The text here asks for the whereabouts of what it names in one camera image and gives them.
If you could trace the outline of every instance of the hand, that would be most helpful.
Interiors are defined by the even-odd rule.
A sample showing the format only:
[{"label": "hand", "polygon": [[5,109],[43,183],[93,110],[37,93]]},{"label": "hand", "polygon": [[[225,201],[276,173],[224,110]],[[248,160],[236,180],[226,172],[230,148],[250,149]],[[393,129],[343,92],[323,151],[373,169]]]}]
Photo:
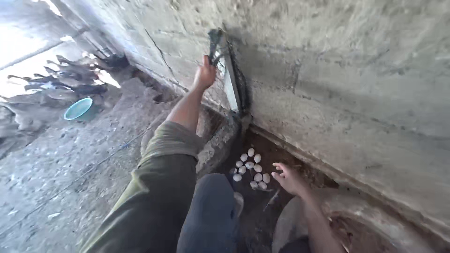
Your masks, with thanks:
[{"label": "hand", "polygon": [[283,171],[281,174],[272,172],[272,176],[287,192],[297,195],[302,199],[309,198],[311,196],[311,189],[308,183],[303,180],[297,171],[291,169],[284,163],[274,163],[273,165],[277,170]]},{"label": "hand", "polygon": [[194,89],[205,91],[216,79],[216,67],[209,65],[208,56],[203,56],[203,66],[198,67],[194,78]]}]

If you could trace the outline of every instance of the bucket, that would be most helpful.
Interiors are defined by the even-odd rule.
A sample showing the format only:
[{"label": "bucket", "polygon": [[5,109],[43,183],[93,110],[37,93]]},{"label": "bucket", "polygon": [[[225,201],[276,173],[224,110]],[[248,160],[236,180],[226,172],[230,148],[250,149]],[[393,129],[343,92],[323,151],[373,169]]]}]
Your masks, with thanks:
[{"label": "bucket", "polygon": [[66,120],[88,121],[95,117],[97,110],[92,105],[92,98],[78,100],[64,114]]}]

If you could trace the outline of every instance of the knee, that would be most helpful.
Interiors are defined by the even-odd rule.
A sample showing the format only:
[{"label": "knee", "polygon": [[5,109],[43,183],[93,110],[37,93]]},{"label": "knee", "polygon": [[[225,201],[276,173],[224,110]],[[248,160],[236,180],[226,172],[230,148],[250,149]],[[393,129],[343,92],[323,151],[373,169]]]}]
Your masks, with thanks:
[{"label": "knee", "polygon": [[232,187],[224,174],[212,173],[204,175],[197,181],[196,189],[199,188],[230,188]]}]

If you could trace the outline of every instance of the rolled-up sleeve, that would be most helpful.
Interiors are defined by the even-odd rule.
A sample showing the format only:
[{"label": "rolled-up sleeve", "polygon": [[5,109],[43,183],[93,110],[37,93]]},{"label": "rolled-up sleeve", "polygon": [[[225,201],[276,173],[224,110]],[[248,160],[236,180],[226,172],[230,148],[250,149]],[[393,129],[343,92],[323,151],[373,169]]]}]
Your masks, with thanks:
[{"label": "rolled-up sleeve", "polygon": [[202,139],[164,122],[132,179],[82,252],[175,252],[195,188]]}]

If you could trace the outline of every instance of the dark pants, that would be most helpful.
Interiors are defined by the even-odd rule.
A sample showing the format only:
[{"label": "dark pants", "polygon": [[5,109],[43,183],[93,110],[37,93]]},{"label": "dark pants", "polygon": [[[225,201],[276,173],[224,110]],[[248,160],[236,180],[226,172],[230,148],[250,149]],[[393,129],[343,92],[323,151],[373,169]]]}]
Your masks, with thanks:
[{"label": "dark pants", "polygon": [[233,188],[223,174],[208,174],[195,187],[177,253],[231,253],[239,220]]},{"label": "dark pants", "polygon": [[308,236],[287,243],[280,249],[279,253],[311,253]]}]

